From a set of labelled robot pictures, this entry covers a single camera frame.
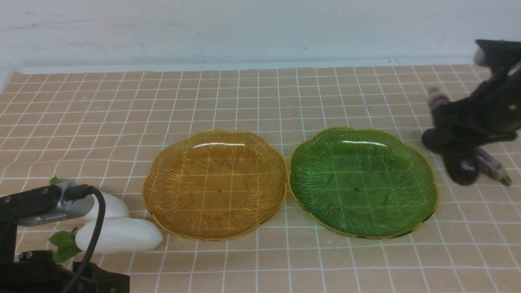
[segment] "black cable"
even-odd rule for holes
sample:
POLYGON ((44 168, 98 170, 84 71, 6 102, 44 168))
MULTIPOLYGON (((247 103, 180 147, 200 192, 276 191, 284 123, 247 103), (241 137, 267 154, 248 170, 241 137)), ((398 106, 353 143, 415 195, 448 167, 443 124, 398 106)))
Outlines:
POLYGON ((5 225, 5 230, 2 233, 0 233, 0 234, 2 234, 0 236, 0 243, 2 243, 2 240, 4 240, 5 236, 7 235, 7 233, 9 233, 9 224, 16 224, 16 222, 15 222, 15 220, 10 220, 10 221, 6 222, 5 224, 6 224, 5 225))
POLYGON ((96 198, 98 199, 98 216, 96 219, 96 225, 94 226, 94 231, 92 233, 91 241, 89 242, 89 246, 87 247, 87 250, 85 251, 85 255, 83 256, 83 260, 81 261, 80 266, 78 267, 78 270, 75 272, 74 276, 70 280, 70 282, 67 284, 67 286, 61 291, 61 293, 73 293, 72 290, 74 290, 77 287, 78 281, 80 277, 85 272, 85 269, 87 268, 88 263, 91 261, 92 254, 94 253, 94 249, 96 248, 96 244, 98 241, 98 238, 101 234, 101 228, 103 225, 103 219, 105 218, 105 199, 103 198, 103 195, 101 192, 93 187, 89 186, 87 188, 87 194, 94 194, 96 198))

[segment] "green leaf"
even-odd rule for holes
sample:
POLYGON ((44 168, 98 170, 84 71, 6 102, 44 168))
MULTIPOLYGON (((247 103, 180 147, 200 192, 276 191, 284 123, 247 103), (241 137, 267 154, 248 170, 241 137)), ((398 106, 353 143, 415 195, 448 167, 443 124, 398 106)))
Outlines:
POLYGON ((64 230, 58 231, 49 238, 49 242, 57 247, 57 251, 53 251, 53 260, 55 263, 63 263, 81 252, 81 249, 76 246, 77 230, 78 228, 75 227, 72 232, 64 230))
POLYGON ((61 247, 58 248, 57 252, 53 251, 53 260, 55 263, 63 263, 67 261, 68 259, 71 259, 78 255, 81 252, 81 249, 79 249, 76 245, 73 245, 71 247, 61 247))
POLYGON ((49 238, 49 242, 57 247, 69 247, 75 245, 75 236, 67 231, 58 231, 49 238))
POLYGON ((60 180, 58 177, 56 177, 56 175, 54 175, 54 177, 49 180, 49 185, 56 185, 58 183, 60 183, 60 180))

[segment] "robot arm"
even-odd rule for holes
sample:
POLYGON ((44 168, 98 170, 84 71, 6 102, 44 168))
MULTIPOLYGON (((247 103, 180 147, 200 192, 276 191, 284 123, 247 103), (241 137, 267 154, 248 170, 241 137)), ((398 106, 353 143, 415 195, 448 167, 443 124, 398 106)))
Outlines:
POLYGON ((105 215, 105 200, 92 186, 62 183, 0 198, 0 293, 129 293, 130 277, 90 263, 105 215), (72 271, 54 263, 47 250, 23 252, 14 261, 18 225, 32 227, 79 218, 99 202, 94 234, 72 271))
POLYGON ((432 111, 434 128, 422 143, 443 157, 447 172, 460 185, 478 176, 479 146, 517 139, 521 128, 521 42, 477 40, 475 63, 489 67, 492 77, 470 96, 432 111))

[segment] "white wall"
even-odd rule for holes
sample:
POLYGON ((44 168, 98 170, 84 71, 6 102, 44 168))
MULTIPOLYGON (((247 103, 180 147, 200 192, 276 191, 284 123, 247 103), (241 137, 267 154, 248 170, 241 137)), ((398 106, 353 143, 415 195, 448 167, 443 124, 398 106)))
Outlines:
POLYGON ((519 0, 2 0, 0 68, 467 56, 519 0))

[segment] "tiled mat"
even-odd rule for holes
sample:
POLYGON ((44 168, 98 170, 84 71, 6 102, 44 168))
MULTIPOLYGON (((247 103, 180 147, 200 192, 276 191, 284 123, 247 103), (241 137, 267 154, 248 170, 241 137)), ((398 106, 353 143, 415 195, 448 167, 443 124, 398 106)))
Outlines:
MULTIPOLYGON (((486 147, 514 181, 504 188, 484 176, 471 187, 455 185, 419 141, 431 125, 428 87, 460 99, 488 76, 469 65, 14 74, 0 95, 0 190, 44 186, 56 174, 115 194, 132 216, 150 219, 140 192, 151 162, 190 133, 252 131, 289 158, 326 127, 379 128, 436 169, 442 203, 410 235, 343 237, 290 197, 268 223, 236 240, 165 234, 155 251, 93 262, 130 274, 132 293, 520 292, 521 143, 486 147)), ((51 248, 53 232, 81 224, 20 228, 17 251, 51 248)))

